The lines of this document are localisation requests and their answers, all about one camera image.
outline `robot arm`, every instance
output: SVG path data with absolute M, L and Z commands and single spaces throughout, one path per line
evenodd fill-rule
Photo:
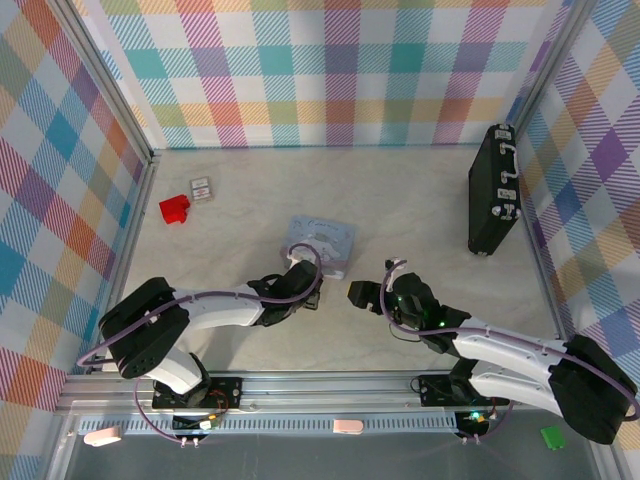
M 458 357 L 449 375 L 458 400 L 516 400 L 563 417 L 592 441 L 613 442 L 629 407 L 637 405 L 637 387 L 593 340 L 542 340 L 491 326 L 440 305 L 415 273 L 395 278 L 404 263 L 387 261 L 382 284 L 353 282 L 348 297 L 358 308 L 386 314 L 431 350 Z
M 178 338 L 189 331 L 226 325 L 269 327 L 300 307 L 315 310 L 321 277 L 316 265 L 303 260 L 293 263 L 284 275 L 269 275 L 227 291 L 173 289 L 164 278 L 152 278 L 107 312 L 98 325 L 123 378 L 147 375 L 156 380 L 158 389 L 168 389 L 195 407 L 209 392 L 211 381 L 194 354 L 174 346 Z M 142 317 L 148 321 L 123 335 Z

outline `colorful plaid backdrop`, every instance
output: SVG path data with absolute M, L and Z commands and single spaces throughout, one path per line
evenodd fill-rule
M 568 331 L 640 384 L 640 0 L 601 0 L 520 142 L 523 189 Z M 640 425 L 619 439 L 640 474 Z
M 45 0 L 0 1 L 0 479 L 31 479 L 142 162 Z
M 173 148 L 478 143 L 561 3 L 76 0 L 150 141 Z
M 513 102 L 513 105 L 511 106 L 509 115 L 507 115 L 507 122 L 515 123 L 516 119 L 518 118 L 518 115 L 522 113 L 522 108 L 524 107 L 524 103 L 527 100 L 527 97 L 529 96 L 529 94 L 531 93 L 531 90 L 533 89 L 533 86 L 536 80 L 538 79 L 538 74 L 540 73 L 542 66 L 544 65 L 545 61 L 547 61 L 548 59 L 549 54 L 552 51 L 551 47 L 554 45 L 554 42 L 558 37 L 558 34 L 562 31 L 562 28 L 564 27 L 565 21 L 567 20 L 571 7 L 573 7 L 574 3 L 575 3 L 575 0 L 562 1 L 562 6 L 558 10 L 558 13 L 556 14 L 556 18 L 553 20 L 553 24 L 551 25 L 551 28 L 549 29 L 549 32 L 547 33 L 547 36 L 544 39 L 544 42 L 542 42 L 542 46 L 540 47 L 540 50 L 538 51 L 536 58 L 531 64 L 531 67 L 527 72 L 527 76 L 525 77 L 525 80 L 522 83 L 522 86 L 520 87 L 518 96 L 516 97 L 515 101 Z

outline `green block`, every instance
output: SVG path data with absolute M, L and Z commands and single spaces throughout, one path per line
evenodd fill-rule
M 540 433 L 549 450 L 559 450 L 567 444 L 564 435 L 562 435 L 562 431 L 558 427 L 543 428 L 540 430 Z

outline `aluminum frame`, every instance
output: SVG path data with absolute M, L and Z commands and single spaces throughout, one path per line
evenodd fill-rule
M 557 38 L 553 42 L 551 50 L 547 55 L 540 73 L 536 78 L 527 99 L 525 100 L 520 113 L 514 121 L 516 130 L 516 140 L 520 140 L 527 126 L 531 122 L 534 113 L 540 106 L 544 94 L 555 80 L 562 64 L 566 60 L 571 48 L 575 44 L 576 38 L 587 23 L 591 12 L 598 4 L 599 0 L 575 0 L 571 11 L 561 27 Z
M 150 163 L 154 155 L 153 148 L 136 120 L 133 111 L 129 108 L 93 38 L 89 35 L 72 0 L 47 0 L 47 4 L 65 33 L 69 36 L 83 65 L 91 74 L 109 108 L 123 127 L 132 147 L 140 158 L 144 158 L 147 163 Z
M 127 282 L 127 276 L 129 275 L 129 269 L 131 268 L 136 242 L 140 236 L 142 221 L 144 220 L 145 213 L 147 212 L 149 196 L 151 195 L 151 188 L 157 172 L 158 164 L 155 161 L 150 162 L 146 167 L 144 167 L 144 171 L 142 172 L 140 189 L 138 191 L 136 203 L 133 207 L 127 226 L 125 227 L 127 232 L 126 237 L 122 245 L 122 250 L 116 259 L 114 280 L 106 304 L 107 310 L 113 308 L 122 298 L 124 287 Z
M 424 371 L 388 372 L 210 372 L 218 377 L 243 377 L 243 395 L 238 411 L 231 416 L 264 417 L 275 415 L 429 414 L 471 410 L 471 407 L 427 408 L 420 406 L 420 395 L 411 390 L 411 380 Z M 446 374 L 447 371 L 430 371 Z M 172 410 L 149 411 L 153 395 L 151 380 L 142 380 L 138 390 L 140 404 L 150 418 Z M 94 372 L 71 375 L 64 385 L 49 441 L 45 445 L 38 478 L 65 478 L 71 453 L 79 439 L 78 427 L 87 415 L 138 415 L 133 401 L 135 381 L 117 373 Z M 189 410 L 204 415 L 205 410 Z

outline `white floor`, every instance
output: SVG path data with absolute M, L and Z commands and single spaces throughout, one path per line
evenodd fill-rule
M 469 253 L 467 171 L 476 149 L 256 149 L 167 151 L 151 193 L 125 294 L 153 276 L 184 288 L 227 288 L 284 273 L 278 250 L 289 219 L 352 223 L 346 279 L 326 280 L 320 308 L 279 325 L 225 327 L 181 340 L 210 369 L 395 370 L 455 359 L 391 337 L 381 317 L 351 306 L 353 280 L 380 281 L 384 260 L 408 269 L 442 303 L 495 325 L 553 338 L 521 222 L 492 257 Z M 158 202 L 210 176 L 215 199 L 166 225 Z

